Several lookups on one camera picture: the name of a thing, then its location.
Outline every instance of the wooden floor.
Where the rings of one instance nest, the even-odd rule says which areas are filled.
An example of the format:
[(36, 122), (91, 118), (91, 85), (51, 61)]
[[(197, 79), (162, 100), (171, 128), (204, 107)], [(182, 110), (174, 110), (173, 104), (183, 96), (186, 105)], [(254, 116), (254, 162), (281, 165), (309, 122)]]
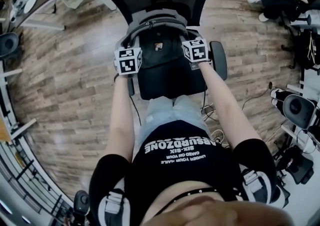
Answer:
[[(261, 23), (259, 14), (259, 6), (250, 6), (246, 0), (206, 0), (198, 28), (207, 41), (222, 42), (227, 54), (226, 82), (240, 106), (263, 93), (270, 81), (285, 87), (300, 78), (299, 69), (288, 68), (292, 54), (280, 49), (281, 44), (290, 43), (287, 31), (273, 22)], [(37, 18), (64, 23), (67, 29), (23, 29), (25, 53), (19, 65), (23, 73), (12, 78), (9, 91), (18, 119), (38, 121), (30, 130), (37, 158), (73, 198), (77, 190), (88, 189), (108, 144), (113, 52), (127, 25), (118, 11), (111, 12), (98, 0), (85, 0), (75, 11), (57, 1), (57, 16)], [(199, 108), (202, 98), (202, 94), (192, 97)], [(148, 102), (138, 93), (133, 99), (144, 118)], [(264, 140), (285, 122), (267, 93), (247, 102), (244, 112)], [(134, 119), (137, 133), (135, 112)], [(220, 127), (212, 120), (207, 124), (212, 131)]]

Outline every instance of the light blue shorts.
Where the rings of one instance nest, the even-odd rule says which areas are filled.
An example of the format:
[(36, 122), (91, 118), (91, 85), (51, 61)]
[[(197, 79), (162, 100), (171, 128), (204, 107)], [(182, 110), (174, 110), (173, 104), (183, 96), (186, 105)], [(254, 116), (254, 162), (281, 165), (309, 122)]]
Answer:
[(174, 102), (166, 97), (150, 100), (146, 111), (146, 118), (140, 129), (137, 147), (140, 148), (147, 137), (159, 126), (182, 120), (192, 124), (210, 136), (210, 131), (202, 119), (200, 108), (186, 95), (177, 97)]

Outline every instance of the black arm sleeve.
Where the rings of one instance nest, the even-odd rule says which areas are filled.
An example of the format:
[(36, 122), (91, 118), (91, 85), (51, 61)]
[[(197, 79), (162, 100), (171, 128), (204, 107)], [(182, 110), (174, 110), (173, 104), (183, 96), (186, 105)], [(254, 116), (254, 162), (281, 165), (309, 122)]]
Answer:
[(249, 139), (238, 144), (232, 152), (235, 160), (247, 168), (264, 172), (271, 183), (272, 193), (277, 184), (277, 169), (267, 145), (258, 139)]
[(102, 157), (96, 165), (89, 186), (89, 203), (97, 225), (100, 201), (127, 174), (129, 166), (124, 157), (114, 154)]

